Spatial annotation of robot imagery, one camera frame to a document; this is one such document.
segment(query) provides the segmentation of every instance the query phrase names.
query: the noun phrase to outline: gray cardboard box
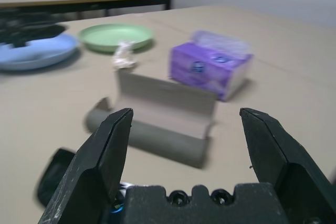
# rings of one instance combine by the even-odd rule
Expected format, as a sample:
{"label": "gray cardboard box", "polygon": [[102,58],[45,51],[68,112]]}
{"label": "gray cardboard box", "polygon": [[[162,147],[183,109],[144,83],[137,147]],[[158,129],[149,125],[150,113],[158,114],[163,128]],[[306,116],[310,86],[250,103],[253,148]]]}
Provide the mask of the gray cardboard box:
{"label": "gray cardboard box", "polygon": [[95,131],[113,111],[132,108],[129,144],[194,167],[202,167],[216,94],[181,84],[118,71],[120,93],[110,108],[102,99],[87,115]]}

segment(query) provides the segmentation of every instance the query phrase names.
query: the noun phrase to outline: tissue box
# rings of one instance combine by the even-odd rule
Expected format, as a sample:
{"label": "tissue box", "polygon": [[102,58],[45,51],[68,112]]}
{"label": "tissue box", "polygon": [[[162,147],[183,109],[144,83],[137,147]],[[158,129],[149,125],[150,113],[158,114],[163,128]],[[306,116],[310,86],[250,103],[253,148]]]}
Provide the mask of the tissue box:
{"label": "tissue box", "polygon": [[240,57],[189,42],[171,52],[170,77],[226,101],[245,81],[253,55]]}

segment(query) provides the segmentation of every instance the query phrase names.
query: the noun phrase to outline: plate rim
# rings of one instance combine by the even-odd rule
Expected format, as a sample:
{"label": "plate rim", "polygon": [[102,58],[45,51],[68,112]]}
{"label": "plate rim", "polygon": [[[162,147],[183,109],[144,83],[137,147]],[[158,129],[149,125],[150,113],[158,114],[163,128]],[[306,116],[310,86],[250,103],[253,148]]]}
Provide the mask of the plate rim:
{"label": "plate rim", "polygon": [[126,24],[126,23],[106,23],[106,24],[99,24],[99,25],[94,25],[94,26],[90,26],[90,27],[87,27],[87,28],[84,28],[83,30],[81,30],[79,33],[78,33],[78,38],[79,40],[84,43],[84,44],[89,44],[89,45],[95,45],[95,46],[100,46],[100,47],[116,47],[118,45],[107,45],[107,44],[98,44],[98,43],[91,43],[91,42],[88,42],[87,40],[85,40],[83,38],[84,36],[84,32],[90,28],[93,28],[93,27],[99,27],[99,26],[111,26],[111,25],[124,25],[124,26],[133,26],[133,27],[137,27],[137,28],[141,28],[142,30],[146,30],[149,34],[148,38],[147,39],[144,39],[142,41],[139,41],[135,44],[139,44],[139,43],[142,43],[142,42],[145,42],[147,40],[151,40],[153,39],[154,35],[153,35],[153,32],[152,30],[148,29],[147,27],[145,26],[141,26],[141,25],[135,25],[135,24]]}

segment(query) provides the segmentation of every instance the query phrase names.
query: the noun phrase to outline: table leg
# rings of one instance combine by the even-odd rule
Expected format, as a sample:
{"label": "table leg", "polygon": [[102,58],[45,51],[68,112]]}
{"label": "table leg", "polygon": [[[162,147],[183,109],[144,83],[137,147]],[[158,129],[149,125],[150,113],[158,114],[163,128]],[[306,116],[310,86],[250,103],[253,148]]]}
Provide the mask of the table leg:
{"label": "table leg", "polygon": [[164,10],[170,10],[172,8],[172,0],[165,0]]}
{"label": "table leg", "polygon": [[77,12],[77,19],[83,19],[83,13],[82,12]]}

